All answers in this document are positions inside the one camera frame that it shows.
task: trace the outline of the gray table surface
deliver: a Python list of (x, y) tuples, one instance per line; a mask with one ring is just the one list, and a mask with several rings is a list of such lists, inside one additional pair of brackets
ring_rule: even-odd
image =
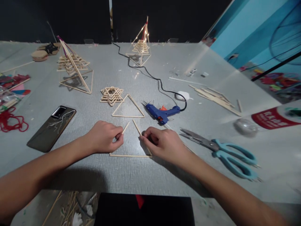
[[(31, 61), (30, 54), (38, 46), (39, 44), (0, 42), (0, 71)], [(159, 92), (157, 81), (144, 75), (143, 69), (137, 71), (129, 68), (127, 59), (117, 54), (116, 46), (71, 46), (81, 57), (91, 62), (90, 66), (94, 70), (93, 93), (88, 95), (59, 86), (60, 75), (56, 72), (59, 54), (49, 56), (47, 61), (35, 62), (17, 69), (17, 73), (29, 74), (32, 77), (25, 84), (31, 93), (17, 105), (15, 112), (15, 115), (24, 116), (25, 121), (29, 123), (29, 129), (24, 133), (0, 133), (0, 176), (43, 155), (27, 147), (26, 143), (59, 105), (73, 107), (77, 113), (53, 149), (84, 135), (97, 120), (123, 127), (132, 120), (112, 117), (111, 114), (117, 105), (110, 107), (99, 102), (100, 90), (105, 87), (124, 89), (123, 97), (130, 93), (143, 112), (145, 109), (141, 102), (144, 100), (154, 100), (155, 106), (164, 105), (167, 109), (175, 105), (173, 95)], [(121, 43), (120, 46), (121, 52), (125, 53), (129, 43)], [(301, 188), (301, 155), (298, 142), (300, 126), (261, 132), (254, 138), (241, 136), (232, 124), (233, 120), (238, 118), (236, 115), (212, 101), (199, 97), (187, 83), (171, 81), (168, 77), (177, 77), (171, 73), (177, 71), (180, 74), (177, 78), (204, 83), (225, 94), (234, 105), (236, 100), (240, 99), (243, 116), (278, 106), (279, 102), (205, 45), (154, 45), (151, 46), (151, 51), (152, 55), (145, 64), (148, 71), (162, 79), (165, 89), (189, 92), (194, 99), (188, 100), (185, 111), (170, 117), (169, 126), (178, 133), (180, 128), (186, 128), (207, 138), (219, 138), (221, 141), (234, 142), (249, 149), (262, 166), (262, 169), (254, 170), (264, 183), (250, 182), (234, 176), (219, 159), (212, 157), (210, 150), (184, 138), (183, 141), (208, 164), (264, 201), (298, 203), (300, 199), (296, 189)], [(197, 72), (192, 78), (184, 76), (185, 72), (194, 68)], [(200, 77), (202, 72), (209, 73), (209, 76)], [(184, 106), (183, 102), (176, 103), (181, 108)], [(139, 115), (129, 101), (121, 106), (119, 113)], [(146, 112), (145, 118), (137, 118), (136, 122), (141, 131), (149, 126), (164, 129)], [(132, 122), (125, 133), (124, 145), (116, 153), (144, 153)], [(194, 178), (156, 157), (118, 158), (108, 154), (94, 154), (73, 164), (60, 173), (49, 188), (191, 197), (209, 195)]]

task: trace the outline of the smartphone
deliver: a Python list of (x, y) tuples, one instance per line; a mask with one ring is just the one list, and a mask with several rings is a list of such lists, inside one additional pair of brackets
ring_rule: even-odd
[(49, 152), (75, 113), (73, 108), (59, 106), (27, 142), (27, 146), (44, 153)]

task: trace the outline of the scissors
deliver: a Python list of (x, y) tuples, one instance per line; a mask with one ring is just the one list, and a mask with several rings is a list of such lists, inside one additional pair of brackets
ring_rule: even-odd
[[(252, 171), (250, 167), (243, 165), (237, 159), (233, 158), (236, 157), (248, 165), (260, 168), (257, 164), (256, 157), (250, 151), (233, 143), (221, 143), (218, 139), (213, 139), (211, 141), (207, 140), (206, 138), (186, 129), (181, 129), (181, 131), (185, 133), (180, 134), (181, 136), (213, 150), (213, 157), (220, 158), (224, 165), (236, 176), (250, 181), (255, 181), (255, 179), (257, 179), (262, 182), (262, 180), (257, 176), (257, 173)], [(229, 147), (238, 150), (242, 154), (231, 150)]]

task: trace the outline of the red string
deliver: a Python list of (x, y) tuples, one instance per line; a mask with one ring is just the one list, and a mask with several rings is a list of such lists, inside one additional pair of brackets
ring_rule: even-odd
[[(28, 130), (28, 124), (26, 122), (24, 122), (24, 117), (23, 116), (14, 116), (12, 114), (12, 112), (15, 109), (16, 109), (15, 107), (12, 107), (0, 114), (0, 129), (2, 132), (9, 132), (9, 131), (16, 130), (16, 129), (18, 129), (20, 132), (25, 132), (26, 130)], [(8, 125), (8, 120), (10, 118), (14, 118), (14, 119), (18, 120), (18, 123), (13, 126)], [(26, 125), (25, 130), (22, 130), (23, 124)]]

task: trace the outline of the hand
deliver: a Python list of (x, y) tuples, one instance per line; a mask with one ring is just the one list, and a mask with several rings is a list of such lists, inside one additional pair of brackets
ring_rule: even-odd
[(85, 148), (88, 148), (92, 154), (111, 153), (123, 145), (122, 131), (121, 126), (116, 127), (111, 123), (98, 121), (81, 139)]
[(173, 130), (159, 130), (149, 127), (143, 136), (140, 136), (140, 139), (152, 154), (178, 166), (182, 165), (183, 161), (190, 155), (190, 151)]

